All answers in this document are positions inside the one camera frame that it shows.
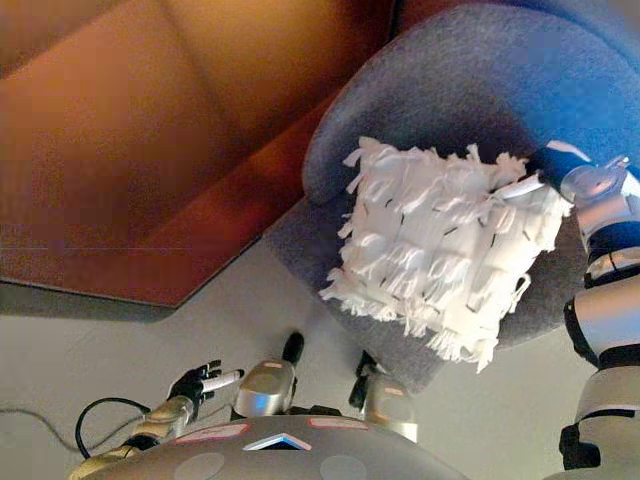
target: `wire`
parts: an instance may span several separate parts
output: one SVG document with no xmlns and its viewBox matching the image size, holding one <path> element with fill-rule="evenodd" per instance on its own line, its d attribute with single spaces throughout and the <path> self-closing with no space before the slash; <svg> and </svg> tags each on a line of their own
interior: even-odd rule
<svg viewBox="0 0 640 480">
<path fill-rule="evenodd" d="M 41 415 L 38 412 L 34 412 L 32 410 L 28 410 L 26 408 L 18 408 L 18 407 L 0 408 L 0 415 L 12 415 L 12 414 L 25 415 L 25 416 L 28 416 L 28 417 L 36 419 L 38 422 L 42 423 L 47 428 L 47 430 L 49 430 L 49 432 L 51 432 L 51 434 L 55 437 L 56 441 L 60 445 L 62 445 L 62 447 L 65 450 L 67 450 L 70 453 L 78 453 L 78 452 L 80 452 L 80 450 L 78 450 L 78 447 L 76 447 L 75 443 L 71 443 L 71 442 L 68 442 L 67 440 L 65 440 L 62 437 L 62 435 L 60 434 L 60 432 L 58 432 L 56 427 L 53 425 L 53 423 L 51 423 L 51 421 L 47 417 L 45 417 L 44 415 Z M 106 442 L 111 440 L 115 435 L 117 435 L 118 432 L 120 432 L 123 428 L 128 427 L 129 425 L 131 425 L 133 422 L 139 420 L 140 418 L 141 418 L 141 416 L 136 416 L 136 417 L 130 418 L 126 422 L 120 424 L 118 427 L 113 429 L 111 432 L 109 432 L 107 435 L 105 435 L 102 439 L 98 440 L 93 445 L 89 445 L 89 447 L 87 447 L 87 449 L 88 450 L 93 450 L 95 448 L 101 447 Z"/>
<path fill-rule="evenodd" d="M 108 402 L 124 403 L 126 405 L 131 405 L 132 407 L 136 407 L 138 410 L 140 410 L 142 414 L 147 414 L 151 411 L 151 409 L 146 405 L 142 405 L 141 403 L 134 402 L 133 400 L 129 400 L 128 398 L 106 397 L 106 398 L 101 398 L 100 400 L 96 400 L 95 402 L 91 402 L 89 405 L 87 405 L 84 408 L 84 410 L 82 410 L 82 413 L 80 414 L 80 416 L 78 417 L 78 421 L 76 422 L 76 435 L 75 435 L 76 445 L 78 446 L 78 450 L 80 451 L 80 453 L 85 459 L 91 458 L 91 454 L 89 453 L 87 448 L 84 446 L 84 442 L 82 441 L 82 422 L 84 421 L 84 417 L 94 407 L 97 407 L 101 403 L 108 403 Z"/>
</svg>

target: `white fluffy pillow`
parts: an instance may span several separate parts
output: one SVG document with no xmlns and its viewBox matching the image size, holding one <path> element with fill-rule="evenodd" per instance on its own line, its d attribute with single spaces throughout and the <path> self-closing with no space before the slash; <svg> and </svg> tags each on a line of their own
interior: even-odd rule
<svg viewBox="0 0 640 480">
<path fill-rule="evenodd" d="M 460 159 L 435 149 L 398 151 L 362 137 L 345 164 L 360 173 L 353 214 L 338 233 L 349 237 L 344 264 L 320 292 L 354 315 L 400 321 L 445 360 L 493 358 L 500 320 L 530 284 L 526 274 L 554 241 L 570 204 L 524 159 L 502 154 L 483 164 L 475 145 Z"/>
</svg>

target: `black cable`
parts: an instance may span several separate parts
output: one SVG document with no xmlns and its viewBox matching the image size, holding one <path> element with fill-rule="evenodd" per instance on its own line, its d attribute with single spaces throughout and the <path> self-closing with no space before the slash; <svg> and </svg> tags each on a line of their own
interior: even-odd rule
<svg viewBox="0 0 640 480">
<path fill-rule="evenodd" d="M 101 398 L 100 400 L 96 400 L 95 402 L 91 402 L 89 405 L 87 405 L 84 408 L 84 410 L 82 410 L 82 413 L 80 414 L 80 416 L 78 417 L 78 421 L 76 422 L 76 435 L 75 435 L 76 445 L 78 446 L 78 450 L 80 450 L 80 453 L 85 459 L 91 458 L 91 455 L 89 454 L 87 448 L 84 446 L 84 442 L 82 441 L 82 422 L 84 421 L 84 417 L 94 407 L 100 405 L 101 403 L 108 403 L 108 402 L 124 403 L 126 405 L 131 405 L 132 407 L 136 407 L 138 410 L 140 410 L 142 414 L 147 414 L 151 411 L 151 409 L 146 405 L 142 405 L 141 403 L 134 402 L 133 400 L 129 400 L 128 398 L 106 397 L 106 398 Z"/>
</svg>

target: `gray chair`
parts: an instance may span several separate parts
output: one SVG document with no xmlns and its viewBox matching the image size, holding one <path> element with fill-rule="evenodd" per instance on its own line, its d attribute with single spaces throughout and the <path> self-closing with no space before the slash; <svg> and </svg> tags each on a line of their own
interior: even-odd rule
<svg viewBox="0 0 640 480">
<path fill-rule="evenodd" d="M 313 295 L 341 263 L 336 232 L 352 208 L 344 188 L 356 174 L 341 161 L 361 135 L 442 154 L 464 153 L 475 142 L 487 159 L 501 151 L 524 156 L 554 138 L 596 161 L 637 158 L 637 38 L 602 13 L 604 2 L 512 3 L 519 6 L 468 4 L 427 19 L 371 58 L 334 101 L 309 146 L 306 198 L 265 236 Z M 502 322 L 499 348 L 563 322 L 562 307 L 581 288 L 586 265 L 576 232 L 566 222 L 557 250 L 534 265 L 533 285 Z M 325 306 L 411 391 L 442 367 L 426 347 L 429 336 L 405 337 L 398 323 L 353 317 L 334 301 Z"/>
</svg>

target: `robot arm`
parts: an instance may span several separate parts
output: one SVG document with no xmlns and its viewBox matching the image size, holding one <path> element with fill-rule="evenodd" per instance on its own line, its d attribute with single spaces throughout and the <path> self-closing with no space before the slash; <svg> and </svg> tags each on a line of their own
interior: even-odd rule
<svg viewBox="0 0 640 480">
<path fill-rule="evenodd" d="M 559 142 L 529 167 L 576 206 L 589 267 L 565 320 L 576 352 L 598 368 L 562 431 L 566 472 L 548 480 L 639 478 L 640 172 L 624 157 L 598 166 Z"/>
</svg>

